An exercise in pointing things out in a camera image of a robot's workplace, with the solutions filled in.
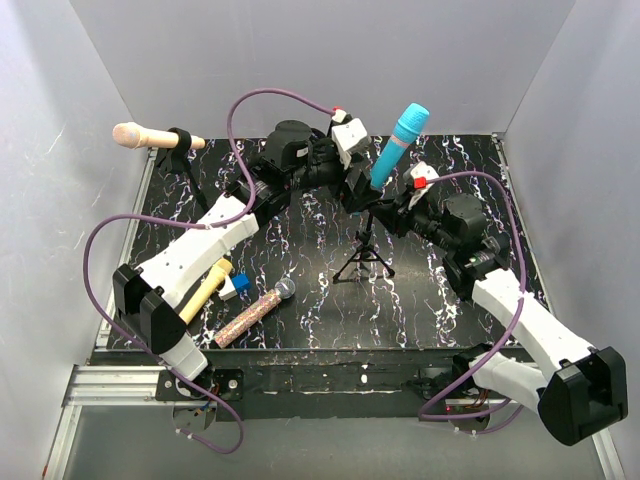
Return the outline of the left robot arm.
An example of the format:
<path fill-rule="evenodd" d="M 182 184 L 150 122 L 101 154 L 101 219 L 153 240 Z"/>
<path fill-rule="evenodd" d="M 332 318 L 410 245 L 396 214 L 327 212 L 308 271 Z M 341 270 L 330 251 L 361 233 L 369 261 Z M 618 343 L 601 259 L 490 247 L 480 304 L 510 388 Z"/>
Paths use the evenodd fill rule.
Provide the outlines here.
<path fill-rule="evenodd" d="M 285 210 L 293 192 L 328 187 L 346 198 L 347 176 L 370 142 L 362 121 L 342 110 L 327 132 L 296 120 L 279 122 L 247 159 L 250 174 L 235 176 L 195 228 L 141 265 L 114 272 L 117 319 L 173 370 L 188 398 L 203 399 L 213 386 L 210 363 L 188 331 L 189 315 L 206 297 L 189 290 L 212 267 L 227 276 L 226 254 Z"/>

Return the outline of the black tripod stand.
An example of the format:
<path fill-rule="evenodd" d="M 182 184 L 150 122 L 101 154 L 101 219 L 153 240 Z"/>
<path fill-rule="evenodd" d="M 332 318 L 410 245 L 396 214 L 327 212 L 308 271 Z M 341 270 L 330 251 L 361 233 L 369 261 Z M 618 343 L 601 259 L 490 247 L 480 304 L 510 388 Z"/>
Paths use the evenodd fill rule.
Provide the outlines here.
<path fill-rule="evenodd" d="M 345 282 L 345 279 L 342 279 L 341 275 L 351 265 L 353 265 L 357 271 L 360 271 L 365 264 L 379 263 L 383 267 L 387 277 L 395 277 L 395 270 L 379 255 L 371 243 L 373 220 L 373 215 L 368 213 L 365 229 L 356 232 L 356 240 L 359 244 L 345 264 L 333 275 L 333 284 Z"/>

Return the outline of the glitter rhinestone microphone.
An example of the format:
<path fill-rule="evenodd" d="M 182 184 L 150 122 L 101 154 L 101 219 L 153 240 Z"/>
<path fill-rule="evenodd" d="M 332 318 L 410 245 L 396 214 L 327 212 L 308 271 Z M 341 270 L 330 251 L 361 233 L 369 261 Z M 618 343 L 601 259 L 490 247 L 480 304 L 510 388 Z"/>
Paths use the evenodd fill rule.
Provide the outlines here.
<path fill-rule="evenodd" d="M 290 278 L 280 279 L 271 290 L 214 335 L 213 340 L 217 347 L 224 349 L 229 346 L 280 303 L 291 298 L 295 294 L 295 290 L 295 283 Z"/>

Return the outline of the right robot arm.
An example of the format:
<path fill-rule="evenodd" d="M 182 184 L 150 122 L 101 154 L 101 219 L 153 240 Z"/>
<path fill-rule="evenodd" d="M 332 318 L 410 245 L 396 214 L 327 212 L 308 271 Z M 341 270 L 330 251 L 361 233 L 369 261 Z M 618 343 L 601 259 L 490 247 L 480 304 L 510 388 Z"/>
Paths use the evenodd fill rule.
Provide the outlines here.
<path fill-rule="evenodd" d="M 487 234 L 481 202 L 456 194 L 437 210 L 426 199 L 384 201 L 372 214 L 399 237 L 413 231 L 444 250 L 450 286 L 482 307 L 505 328 L 534 364 L 501 354 L 502 341 L 479 344 L 456 355 L 452 383 L 420 410 L 434 419 L 432 404 L 457 391 L 475 397 L 497 392 L 538 414 L 547 431 L 572 446 L 628 415 L 626 363 L 612 347 L 598 349 L 574 334 L 527 291 L 507 265 L 510 238 Z"/>

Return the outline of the cyan blue microphone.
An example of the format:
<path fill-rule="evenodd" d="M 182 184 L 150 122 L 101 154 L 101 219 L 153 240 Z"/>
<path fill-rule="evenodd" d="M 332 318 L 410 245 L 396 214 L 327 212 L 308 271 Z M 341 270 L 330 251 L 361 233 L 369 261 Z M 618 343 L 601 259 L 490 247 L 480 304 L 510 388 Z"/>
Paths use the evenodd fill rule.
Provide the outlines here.
<path fill-rule="evenodd" d="M 404 152 L 422 134 L 430 112 L 417 103 L 411 103 L 396 121 L 393 132 L 371 169 L 371 186 L 381 189 Z"/>

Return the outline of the cream yellow microphone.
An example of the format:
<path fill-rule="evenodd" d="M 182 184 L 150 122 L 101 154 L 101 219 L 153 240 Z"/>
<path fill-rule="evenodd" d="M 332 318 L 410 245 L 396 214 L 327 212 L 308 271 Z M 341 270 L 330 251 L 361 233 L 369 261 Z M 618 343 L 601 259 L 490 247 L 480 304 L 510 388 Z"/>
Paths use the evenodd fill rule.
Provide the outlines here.
<path fill-rule="evenodd" d="M 201 310 L 219 285 L 225 282 L 226 277 L 231 273 L 231 271 L 232 264 L 226 258 L 219 259 L 210 268 L 198 289 L 179 313 L 180 318 L 186 325 L 191 323 L 196 314 Z"/>

